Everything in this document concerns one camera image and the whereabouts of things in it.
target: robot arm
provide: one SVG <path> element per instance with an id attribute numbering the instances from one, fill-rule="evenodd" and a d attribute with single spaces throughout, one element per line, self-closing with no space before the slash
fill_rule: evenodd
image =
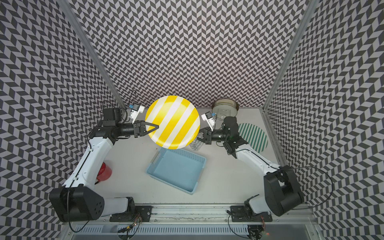
<path id="1" fill-rule="evenodd" d="M 258 175 L 263 176 L 264 193 L 245 201 L 253 214 L 272 211 L 276 216 L 281 216 L 304 202 L 304 195 L 293 169 L 272 163 L 253 150 L 239 135 L 236 117 L 226 117 L 221 130 L 211 131 L 210 124 L 199 132 L 202 136 L 198 136 L 199 141 L 205 144 L 211 144 L 212 141 L 223 142 L 228 155 L 245 162 Z"/>
<path id="2" fill-rule="evenodd" d="M 96 220 L 127 210 L 128 198 L 103 198 L 93 191 L 97 173 L 120 137 L 145 136 L 159 126 L 145 121 L 120 123 L 121 120 L 120 108 L 103 109 L 103 120 L 89 134 L 89 146 L 76 169 L 63 187 L 50 192 L 49 199 L 62 222 Z M 146 125 L 155 128 L 146 131 Z"/>

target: red plastic cup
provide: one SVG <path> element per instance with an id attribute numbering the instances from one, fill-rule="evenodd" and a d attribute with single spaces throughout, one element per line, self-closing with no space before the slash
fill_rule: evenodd
<path id="1" fill-rule="evenodd" d="M 99 173 L 97 174 L 97 181 L 101 182 L 101 181 L 105 181 L 107 180 L 110 176 L 112 175 L 112 169 L 110 167 L 108 167 L 104 162 L 103 164 L 101 165 L 101 168 L 100 168 L 100 171 Z"/>

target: ventilation grille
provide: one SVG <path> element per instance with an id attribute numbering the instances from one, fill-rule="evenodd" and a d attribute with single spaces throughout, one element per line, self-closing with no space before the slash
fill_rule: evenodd
<path id="1" fill-rule="evenodd" d="M 77 225 L 75 231 L 80 230 L 84 225 Z M 80 231 L 80 233 L 102 233 L 103 225 L 87 225 Z"/>
<path id="2" fill-rule="evenodd" d="M 231 226 L 239 235 L 247 235 L 248 229 L 243 225 Z M 140 226 L 136 234 L 142 235 L 233 235 L 227 225 L 156 225 Z"/>
<path id="3" fill-rule="evenodd" d="M 75 231 L 80 230 L 84 225 L 77 225 Z M 239 235 L 247 235 L 248 229 L 244 225 L 233 224 L 232 230 Z M 129 234 L 137 230 L 138 235 L 233 235 L 228 225 L 141 225 L 139 229 L 134 227 Z M 79 233 L 80 235 L 117 235 L 116 225 L 87 225 Z"/>

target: wire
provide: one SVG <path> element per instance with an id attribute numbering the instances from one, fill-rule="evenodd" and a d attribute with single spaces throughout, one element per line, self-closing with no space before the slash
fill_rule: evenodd
<path id="1" fill-rule="evenodd" d="M 133 90 L 132 93 L 135 93 L 134 98 L 136 98 L 136 97 L 137 97 L 137 91 L 136 91 L 136 90 Z M 131 104 L 132 96 L 133 96 L 133 94 L 131 94 L 131 98 L 129 99 L 129 103 L 130 103 L 130 104 Z"/>
<path id="2" fill-rule="evenodd" d="M 216 130 L 216 122 L 217 122 L 217 115 L 215 115 L 215 126 L 214 126 L 214 131 Z"/>
<path id="3" fill-rule="evenodd" d="M 133 238 L 133 236 L 136 234 L 136 232 L 137 232 L 137 230 L 139 229 L 139 227 L 140 227 L 140 220 L 139 220 L 139 225 L 138 225 L 138 227 L 136 228 L 136 231 L 133 233 L 133 235 L 130 237 L 130 238 L 128 238 L 128 239 L 131 239 L 131 238 Z"/>
<path id="4" fill-rule="evenodd" d="M 67 192 L 67 214 L 68 214 L 68 224 L 69 224 L 69 226 L 70 226 L 70 229 L 71 229 L 74 233 L 77 233 L 77 232 L 80 232 L 81 230 L 83 230 L 83 228 L 87 225 L 87 223 L 89 222 L 89 220 L 88 220 L 88 222 L 86 222 L 86 223 L 84 224 L 84 226 L 83 226 L 80 230 L 78 230 L 78 231 L 73 230 L 73 228 L 72 228 L 72 226 L 71 226 L 71 220 L 70 220 L 70 205 L 69 205 L 69 201 L 70 201 L 70 189 L 69 189 L 69 188 L 68 188 L 68 192 Z"/>
<path id="5" fill-rule="evenodd" d="M 127 122 L 127 118 L 128 118 L 128 112 L 127 112 L 127 109 L 125 109 L 124 111 L 125 111 L 125 119 L 124 119 L 124 122 L 123 122 L 123 123 Z"/>
<path id="6" fill-rule="evenodd" d="M 335 186 L 334 186 L 334 182 L 333 182 L 331 176 L 329 176 L 328 173 L 326 173 L 324 170 L 321 170 L 320 168 L 316 168 L 316 167 L 312 167 L 312 166 L 306 166 L 306 167 L 293 167 L 293 168 L 291 168 L 291 169 L 303 169 L 303 168 L 313 168 L 313 169 L 316 169 L 316 170 L 318 170 L 318 171 L 320 171 L 320 172 L 323 172 L 323 173 L 329 178 L 329 180 L 331 181 L 331 183 L 332 183 L 332 185 L 331 185 L 331 186 L 332 186 L 332 189 L 331 189 L 331 193 L 329 194 L 329 196 L 328 196 L 324 201 L 322 201 L 321 203 L 316 204 L 316 205 L 314 205 L 314 206 L 310 206 L 310 207 L 306 207 L 306 208 L 302 208 L 302 209 L 293 209 L 293 210 L 312 209 L 312 208 L 314 208 L 314 207 L 320 206 L 321 204 L 325 203 L 326 201 L 328 201 L 328 200 L 331 198 L 331 196 L 332 196 L 332 194 L 333 194 L 333 191 L 334 191 L 334 188 L 335 188 Z"/>
<path id="7" fill-rule="evenodd" d="M 91 142 L 89 141 L 89 138 L 88 138 L 88 143 L 89 143 L 89 148 L 92 149 L 92 145 L 91 145 Z"/>
<path id="8" fill-rule="evenodd" d="M 262 215 L 260 215 L 260 217 L 262 217 L 262 220 L 263 220 L 263 230 L 265 231 L 265 221 L 264 221 L 264 217 Z"/>
<path id="9" fill-rule="evenodd" d="M 237 233 L 235 233 L 235 232 L 232 230 L 231 226 L 229 225 L 229 218 L 231 217 L 231 215 L 232 215 L 232 213 L 229 214 L 229 216 L 228 216 L 228 220 L 227 220 L 229 229 L 230 229 L 236 236 L 241 237 L 241 238 L 245 238 L 245 239 L 249 239 L 248 237 L 243 237 L 243 236 L 238 235 Z"/>
<path id="10" fill-rule="evenodd" d="M 252 154 L 255 155 L 256 157 L 260 158 L 266 165 L 270 166 L 270 167 L 273 168 L 273 169 L 280 170 L 279 168 L 275 168 L 275 167 L 272 167 L 271 165 L 269 165 L 266 161 L 264 161 L 264 159 L 262 159 L 260 156 L 258 156 L 256 153 L 252 152 L 252 151 L 249 150 L 249 149 L 241 149 L 241 150 L 235 151 L 235 152 L 233 152 L 233 153 L 241 152 L 241 151 L 249 151 L 250 153 L 252 153 Z"/>
<path id="11" fill-rule="evenodd" d="M 128 137 L 118 137 L 118 138 L 116 138 L 116 139 L 128 139 L 128 138 L 130 138 L 131 136 L 128 136 Z"/>

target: yellow and white plate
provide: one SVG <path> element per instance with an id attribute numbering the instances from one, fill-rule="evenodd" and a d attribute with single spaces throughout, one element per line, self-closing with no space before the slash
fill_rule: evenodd
<path id="1" fill-rule="evenodd" d="M 149 107 L 146 122 L 159 126 L 149 133 L 151 139 L 159 146 L 178 149 L 189 145 L 200 129 L 200 117 L 196 108 L 185 98 L 165 96 L 156 100 Z"/>

